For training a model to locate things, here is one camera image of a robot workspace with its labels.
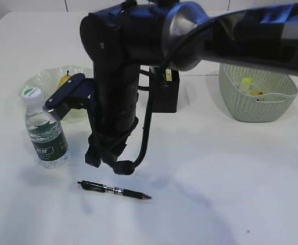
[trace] black pen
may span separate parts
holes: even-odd
[[[82,182],[78,181],[78,184],[81,184],[84,190],[93,190],[97,192],[109,192],[116,195],[125,195],[126,197],[144,199],[144,200],[149,200],[152,198],[151,196],[141,192],[117,188],[117,187],[110,187],[107,185],[98,184],[98,183],[85,181],[85,180],[83,180]]]

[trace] black box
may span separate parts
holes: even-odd
[[[156,68],[151,68],[151,72],[156,72]],[[153,112],[175,113],[177,111],[179,89],[179,72],[177,70],[167,69],[161,78],[155,94]]]

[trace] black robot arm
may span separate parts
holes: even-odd
[[[92,134],[86,162],[99,167],[103,161],[116,174],[132,174],[144,158],[156,84],[167,66],[190,70],[211,60],[298,75],[298,4],[211,18],[192,2],[129,0],[90,13],[80,34],[94,78],[73,76],[45,106],[58,120],[71,108],[87,109]],[[160,68],[150,84],[141,152],[134,162],[117,161],[138,123],[140,65]]]

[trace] yellow fruit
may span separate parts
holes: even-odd
[[[58,88],[57,89],[59,89],[60,87],[62,87],[62,85],[64,84],[64,83],[66,83],[69,79],[70,79],[70,75],[68,74],[68,72],[69,71],[67,71],[67,75],[65,75],[65,76],[63,76],[62,78],[61,78],[61,81],[59,82],[59,84],[58,84]]]
[[[264,94],[264,92],[262,90],[260,90],[260,91],[251,91],[250,92],[250,95],[252,95],[252,96],[258,96],[258,95],[263,95],[263,94]],[[259,98],[257,100],[258,101],[263,101],[264,98]]]

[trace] green woven basket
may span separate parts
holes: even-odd
[[[254,90],[264,95],[252,96],[238,88],[243,78],[252,78]],[[248,123],[265,123],[280,118],[297,95],[297,87],[286,74],[221,64],[219,69],[221,96],[231,115]]]

